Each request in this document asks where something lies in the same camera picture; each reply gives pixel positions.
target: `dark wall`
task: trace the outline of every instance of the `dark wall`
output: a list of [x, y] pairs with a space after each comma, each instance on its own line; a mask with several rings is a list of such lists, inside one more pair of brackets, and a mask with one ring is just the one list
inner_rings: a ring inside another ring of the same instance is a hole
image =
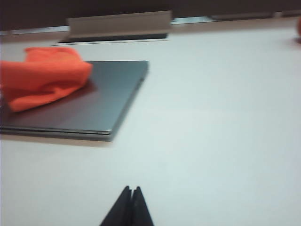
[[301, 0], [2, 0], [0, 30], [66, 25], [66, 18], [172, 10], [173, 17], [301, 9]]

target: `orange object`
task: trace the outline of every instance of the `orange object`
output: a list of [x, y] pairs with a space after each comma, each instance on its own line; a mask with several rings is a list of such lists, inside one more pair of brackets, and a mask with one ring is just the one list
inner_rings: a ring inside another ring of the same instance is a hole
[[24, 62], [1, 61], [1, 92], [14, 112], [63, 98], [83, 87], [92, 65], [72, 48], [25, 49]]

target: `white desk surface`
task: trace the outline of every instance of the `white desk surface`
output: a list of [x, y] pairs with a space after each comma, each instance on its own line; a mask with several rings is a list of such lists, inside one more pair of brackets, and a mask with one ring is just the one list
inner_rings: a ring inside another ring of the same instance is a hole
[[[296, 18], [174, 25], [167, 41], [72, 45], [149, 60], [113, 142], [1, 136], [2, 226], [97, 226], [126, 185], [156, 226], [301, 225]], [[5, 36], [1, 59], [66, 33]]]

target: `gray laptop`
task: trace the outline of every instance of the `gray laptop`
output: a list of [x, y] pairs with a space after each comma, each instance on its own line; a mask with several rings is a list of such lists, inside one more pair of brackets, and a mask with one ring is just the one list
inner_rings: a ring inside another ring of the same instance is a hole
[[90, 62], [87, 84], [53, 103], [13, 113], [1, 102], [3, 134], [110, 141], [144, 80], [147, 61]]

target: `laptop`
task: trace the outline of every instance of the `laptop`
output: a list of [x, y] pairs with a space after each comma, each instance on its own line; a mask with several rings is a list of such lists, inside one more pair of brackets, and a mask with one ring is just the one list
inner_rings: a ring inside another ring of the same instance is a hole
[[23, 112], [1, 101], [0, 131], [39, 137], [111, 141], [147, 70], [147, 61], [93, 61], [86, 85], [67, 97]]

